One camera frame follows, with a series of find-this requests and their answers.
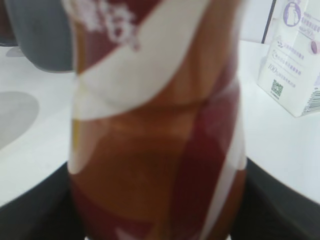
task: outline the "white tabletop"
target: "white tabletop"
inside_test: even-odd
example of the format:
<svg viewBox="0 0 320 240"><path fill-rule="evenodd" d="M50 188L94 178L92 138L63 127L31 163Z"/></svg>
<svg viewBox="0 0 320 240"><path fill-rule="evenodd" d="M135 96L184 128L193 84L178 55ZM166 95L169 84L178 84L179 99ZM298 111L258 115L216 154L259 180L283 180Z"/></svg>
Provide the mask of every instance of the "white tabletop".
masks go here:
<svg viewBox="0 0 320 240"><path fill-rule="evenodd" d="M74 74L41 71L16 50L0 47L0 206L52 174L69 154Z"/></svg>
<svg viewBox="0 0 320 240"><path fill-rule="evenodd" d="M295 118L257 85L268 49L244 41L239 48L247 156L288 187L320 203L320 113Z"/></svg>
<svg viewBox="0 0 320 240"><path fill-rule="evenodd" d="M242 41L239 48L247 155L320 203L320 114L294 118L256 85L268 47ZM41 71L14 57L16 50L0 47L0 125L6 126L0 126L0 206L43 181L69 155L74 74Z"/></svg>

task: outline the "white carton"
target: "white carton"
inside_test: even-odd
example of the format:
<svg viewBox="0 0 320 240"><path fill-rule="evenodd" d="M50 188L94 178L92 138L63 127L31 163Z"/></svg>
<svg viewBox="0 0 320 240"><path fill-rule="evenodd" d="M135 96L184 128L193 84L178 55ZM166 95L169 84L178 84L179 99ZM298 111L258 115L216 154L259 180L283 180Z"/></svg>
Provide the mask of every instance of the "white carton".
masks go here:
<svg viewBox="0 0 320 240"><path fill-rule="evenodd" d="M320 111L320 0L289 0L258 85L293 116Z"/></svg>

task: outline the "gray mug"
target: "gray mug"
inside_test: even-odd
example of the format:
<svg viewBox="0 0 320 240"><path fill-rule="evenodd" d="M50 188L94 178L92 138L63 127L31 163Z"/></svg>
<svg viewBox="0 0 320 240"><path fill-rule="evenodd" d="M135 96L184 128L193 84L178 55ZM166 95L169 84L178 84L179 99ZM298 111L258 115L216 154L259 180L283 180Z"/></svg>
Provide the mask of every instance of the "gray mug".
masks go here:
<svg viewBox="0 0 320 240"><path fill-rule="evenodd" d="M22 52L47 71L72 70L71 30L61 0L5 0Z"/></svg>

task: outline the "purple logo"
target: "purple logo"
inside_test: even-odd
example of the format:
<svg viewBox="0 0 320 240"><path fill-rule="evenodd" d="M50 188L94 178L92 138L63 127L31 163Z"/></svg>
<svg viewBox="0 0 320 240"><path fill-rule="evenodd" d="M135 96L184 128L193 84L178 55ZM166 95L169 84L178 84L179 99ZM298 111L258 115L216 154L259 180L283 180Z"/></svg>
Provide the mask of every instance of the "purple logo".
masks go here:
<svg viewBox="0 0 320 240"><path fill-rule="evenodd" d="M284 9L283 20L288 27L295 27L301 19L301 10L298 4L290 2Z"/></svg>

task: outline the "brown bottle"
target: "brown bottle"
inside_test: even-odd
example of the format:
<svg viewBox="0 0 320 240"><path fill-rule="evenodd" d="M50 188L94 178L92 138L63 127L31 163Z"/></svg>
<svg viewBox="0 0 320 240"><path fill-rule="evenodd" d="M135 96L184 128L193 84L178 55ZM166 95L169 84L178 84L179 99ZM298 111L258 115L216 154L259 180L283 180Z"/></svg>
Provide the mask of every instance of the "brown bottle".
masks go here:
<svg viewBox="0 0 320 240"><path fill-rule="evenodd" d="M92 240L224 240L246 158L241 0L65 0L78 81L69 161Z"/></svg>

